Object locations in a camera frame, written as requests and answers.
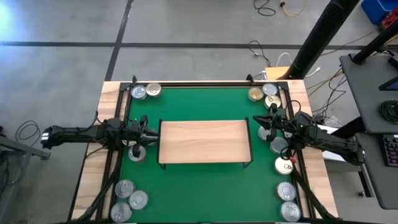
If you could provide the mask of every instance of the gray floor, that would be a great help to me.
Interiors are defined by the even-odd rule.
[[[302,44],[327,4],[309,0],[303,13],[288,18],[279,1],[269,6],[277,11],[262,17],[245,0],[135,0],[124,34],[124,42],[186,42],[246,44]],[[114,42],[127,0],[0,0],[0,41]],[[286,0],[297,12],[303,1]],[[375,27],[360,6],[354,10],[332,40],[333,45],[357,39]],[[377,34],[353,45],[365,45]],[[87,126],[98,104],[112,48],[87,47],[0,47],[0,124],[13,137],[18,125],[34,119],[44,129],[50,125]],[[298,50],[265,50],[273,66],[279,55],[292,59]],[[331,77],[339,69],[338,58],[352,51],[339,50],[320,57],[305,79],[306,86]],[[284,55],[279,65],[288,66]],[[257,74],[266,66],[248,49],[121,49],[112,80],[236,80]],[[338,79],[332,82],[335,86]],[[328,116],[347,123],[358,116],[353,97],[347,94],[333,103]],[[313,110],[324,104],[327,86],[310,97]],[[19,191],[13,223],[65,221],[69,213],[84,144],[55,147],[49,161],[33,159]],[[372,199],[358,199],[354,173],[331,173],[340,216],[347,220],[389,222],[397,211],[381,210]]]

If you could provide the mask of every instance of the green mat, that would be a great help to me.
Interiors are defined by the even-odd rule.
[[[247,88],[164,88],[158,98],[132,102],[130,118],[148,115],[150,128],[163,121],[237,120],[249,118],[254,161],[242,164],[156,163],[157,146],[147,147],[143,163],[124,151],[120,179],[132,180],[149,202],[133,211],[129,222],[282,221],[276,185],[290,176],[274,170],[277,154],[257,136],[253,115],[266,114],[263,101],[251,102]]]

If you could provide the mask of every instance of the black pole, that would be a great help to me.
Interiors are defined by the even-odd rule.
[[[355,64],[362,64],[373,52],[385,44],[391,37],[398,32],[398,21],[395,21],[387,29],[381,32],[375,39],[372,40],[364,49],[356,54],[352,60]]]
[[[304,79],[358,2],[359,0],[331,0],[289,70],[279,79]]]

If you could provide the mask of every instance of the blue bin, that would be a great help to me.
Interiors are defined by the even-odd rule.
[[[398,0],[364,0],[361,6],[369,20],[374,25],[378,25],[389,12],[398,6]]]

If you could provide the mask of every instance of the keyboard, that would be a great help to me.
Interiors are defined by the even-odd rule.
[[[398,167],[398,134],[383,134],[381,151],[387,166]]]

